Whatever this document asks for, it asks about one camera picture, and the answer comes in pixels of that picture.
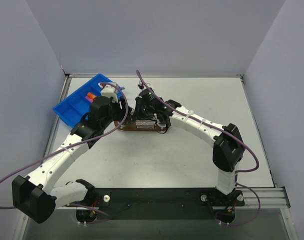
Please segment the clear textured acrylic holder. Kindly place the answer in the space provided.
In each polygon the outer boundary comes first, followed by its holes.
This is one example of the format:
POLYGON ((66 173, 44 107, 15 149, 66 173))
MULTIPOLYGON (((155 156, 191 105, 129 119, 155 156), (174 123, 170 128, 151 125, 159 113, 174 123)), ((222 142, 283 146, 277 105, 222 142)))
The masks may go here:
POLYGON ((137 120, 135 122, 137 129, 154 129, 155 122, 152 120, 137 120))

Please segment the pink toothpaste tube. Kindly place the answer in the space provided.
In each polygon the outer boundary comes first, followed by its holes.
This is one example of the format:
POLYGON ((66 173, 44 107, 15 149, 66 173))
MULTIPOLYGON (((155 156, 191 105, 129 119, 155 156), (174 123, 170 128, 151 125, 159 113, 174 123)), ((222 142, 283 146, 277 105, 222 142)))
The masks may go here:
POLYGON ((85 98, 86 98, 90 103, 93 102, 93 99, 91 99, 90 97, 86 96, 85 98))

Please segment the orange toothpaste tube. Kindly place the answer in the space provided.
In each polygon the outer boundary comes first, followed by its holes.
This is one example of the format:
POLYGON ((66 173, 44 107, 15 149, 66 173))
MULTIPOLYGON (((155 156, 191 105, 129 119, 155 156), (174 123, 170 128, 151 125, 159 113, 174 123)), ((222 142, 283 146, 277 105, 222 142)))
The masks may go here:
POLYGON ((87 97, 94 100, 97 96, 95 94, 91 93, 91 92, 88 92, 87 97))

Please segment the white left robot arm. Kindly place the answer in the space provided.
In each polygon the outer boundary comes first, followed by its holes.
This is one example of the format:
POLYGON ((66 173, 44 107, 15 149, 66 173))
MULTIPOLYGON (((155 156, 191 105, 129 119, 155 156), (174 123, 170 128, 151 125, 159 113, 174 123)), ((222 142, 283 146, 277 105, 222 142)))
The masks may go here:
POLYGON ((94 201, 94 187, 78 179, 64 187, 54 185, 67 169, 90 150, 114 121, 124 122, 129 113, 126 97, 119 100, 98 96, 51 157, 25 177, 11 183, 13 206, 36 223, 45 222, 54 210, 71 202, 88 206, 94 201))

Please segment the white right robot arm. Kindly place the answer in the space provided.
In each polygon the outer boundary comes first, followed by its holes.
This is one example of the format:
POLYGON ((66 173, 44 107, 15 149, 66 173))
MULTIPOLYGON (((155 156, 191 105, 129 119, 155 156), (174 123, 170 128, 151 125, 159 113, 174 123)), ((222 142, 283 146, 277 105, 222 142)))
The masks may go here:
POLYGON ((133 117, 135 120, 150 119, 166 128, 177 127, 205 141, 213 148, 212 160, 218 168, 216 189, 225 195, 235 189, 236 171, 245 148, 230 137, 233 135, 242 140, 234 124, 228 126, 216 124, 196 115, 174 100, 162 103, 147 89, 141 91, 135 98, 133 117))

